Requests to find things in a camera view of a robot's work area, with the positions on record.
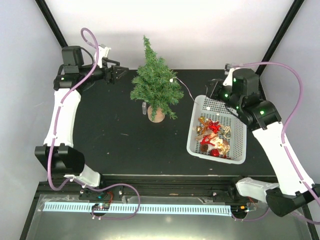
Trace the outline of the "white plastic basket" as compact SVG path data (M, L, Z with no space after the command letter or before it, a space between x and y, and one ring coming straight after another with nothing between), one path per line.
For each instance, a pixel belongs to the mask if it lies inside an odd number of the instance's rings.
M247 145L247 126L237 119L234 114L235 110L226 108L225 104L210 99L205 95L198 95L195 98L193 110L191 114L190 126L187 137L186 149L187 152L194 156L205 160L240 165L246 159ZM213 122L218 122L220 125L230 128L227 134L220 132L218 136L228 141L230 149L226 157L218 157L210 155L210 149L207 152L200 150L201 142L196 140L199 135L197 127L201 126L198 118L204 117L211 119Z

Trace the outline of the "small green christmas tree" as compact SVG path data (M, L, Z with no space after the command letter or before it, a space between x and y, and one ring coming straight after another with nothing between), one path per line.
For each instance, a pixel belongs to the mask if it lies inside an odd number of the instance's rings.
M137 76L131 81L134 88L130 92L130 99L146 102L152 108L152 121L156 118L157 110L175 120L177 115L170 106L177 105L184 96L180 84L175 80L177 73L152 49L146 36L143 37L143 46L145 63L137 68Z

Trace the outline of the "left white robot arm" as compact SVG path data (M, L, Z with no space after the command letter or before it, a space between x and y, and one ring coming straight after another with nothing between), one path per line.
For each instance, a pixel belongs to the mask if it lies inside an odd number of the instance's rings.
M91 169L84 154L74 148L73 132L84 89L99 80L114 84L129 70L120 62L109 59L109 51L109 47L99 45L91 58L93 63L88 65L84 64L84 48L67 46L61 51L63 64L53 81L54 108L50 127L43 145L34 150L47 171L50 187L55 191L61 189L53 185L53 176L58 174L67 181L76 181L84 188L90 188L89 193L97 200L107 195L108 188L103 184L102 175Z

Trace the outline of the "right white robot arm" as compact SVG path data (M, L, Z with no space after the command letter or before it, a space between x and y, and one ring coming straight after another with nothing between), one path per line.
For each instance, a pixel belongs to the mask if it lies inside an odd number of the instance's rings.
M210 80L206 96L233 108L236 117L252 132L263 148L277 183L245 177L228 187L234 202L250 197L268 205L279 217L320 199L320 186L306 173L285 134L285 125L275 105L262 99L260 77L250 68L231 68L227 77Z

